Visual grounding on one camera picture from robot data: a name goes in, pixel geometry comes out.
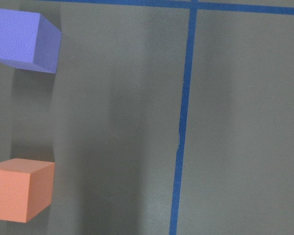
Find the purple foam block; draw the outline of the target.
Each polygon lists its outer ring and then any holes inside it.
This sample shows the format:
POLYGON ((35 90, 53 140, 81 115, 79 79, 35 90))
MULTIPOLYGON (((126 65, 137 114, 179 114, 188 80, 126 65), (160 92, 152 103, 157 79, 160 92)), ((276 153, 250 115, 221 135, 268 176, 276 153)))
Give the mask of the purple foam block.
POLYGON ((0 8, 0 62, 56 73, 62 33, 40 13, 0 8))

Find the orange foam block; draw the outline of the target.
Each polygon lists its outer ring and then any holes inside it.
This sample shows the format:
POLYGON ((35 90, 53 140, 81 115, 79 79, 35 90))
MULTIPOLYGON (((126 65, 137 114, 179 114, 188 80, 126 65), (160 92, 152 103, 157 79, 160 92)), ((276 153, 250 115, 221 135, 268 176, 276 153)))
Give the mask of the orange foam block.
POLYGON ((50 206, 54 171, 54 162, 0 162, 0 220, 26 223, 50 206))

